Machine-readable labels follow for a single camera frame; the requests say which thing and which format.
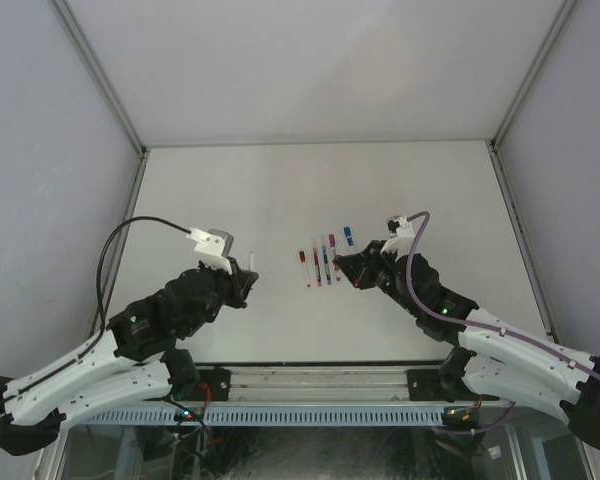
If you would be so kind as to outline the white marker blue end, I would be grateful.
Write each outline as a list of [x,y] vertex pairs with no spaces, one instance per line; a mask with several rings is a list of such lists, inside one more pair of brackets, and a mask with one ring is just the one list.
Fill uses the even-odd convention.
[[353,248],[355,246],[355,241],[354,241],[354,238],[352,235],[351,228],[348,226],[345,226],[343,228],[343,232],[344,232],[345,240],[347,242],[348,247]]

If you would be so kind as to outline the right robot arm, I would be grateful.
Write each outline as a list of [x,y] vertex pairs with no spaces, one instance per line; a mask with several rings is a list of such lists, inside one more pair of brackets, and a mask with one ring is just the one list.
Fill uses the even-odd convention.
[[451,345],[438,371],[448,397],[491,396],[533,408],[600,450],[600,353],[529,336],[443,286],[421,254],[383,247],[373,241],[334,263],[354,288],[381,290],[425,335]]

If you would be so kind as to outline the thin white red pen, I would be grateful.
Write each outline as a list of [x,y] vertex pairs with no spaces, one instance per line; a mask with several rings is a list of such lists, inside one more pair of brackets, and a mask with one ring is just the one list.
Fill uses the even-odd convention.
[[298,252],[298,254],[299,254],[299,259],[300,259],[302,269],[303,269],[305,284],[306,284],[307,288],[310,288],[311,287],[311,277],[310,277],[310,273],[309,273],[309,268],[308,268],[308,264],[307,264],[307,260],[306,260],[305,251],[300,250]]

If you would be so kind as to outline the pink white pen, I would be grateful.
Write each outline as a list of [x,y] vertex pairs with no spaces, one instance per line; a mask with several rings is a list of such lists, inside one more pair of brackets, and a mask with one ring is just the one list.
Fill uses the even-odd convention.
[[339,282],[341,280],[340,277],[340,269],[338,267],[338,265],[335,263],[335,259],[337,257],[337,242],[336,242],[336,236],[334,234],[329,234],[328,235],[328,240],[329,240],[329,247],[331,250],[331,254],[332,254],[332,259],[333,259],[333,267],[334,267],[334,272],[335,272],[335,277],[336,277],[336,281]]

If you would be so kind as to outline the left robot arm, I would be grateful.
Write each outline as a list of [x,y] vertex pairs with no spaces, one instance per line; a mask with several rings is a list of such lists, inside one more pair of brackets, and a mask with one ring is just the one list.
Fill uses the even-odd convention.
[[102,331],[46,367],[19,379],[0,376],[0,448],[28,455],[99,413],[188,397],[201,376],[177,342],[214,322],[222,308],[246,307],[258,278],[235,260],[228,270],[201,264],[129,304]]

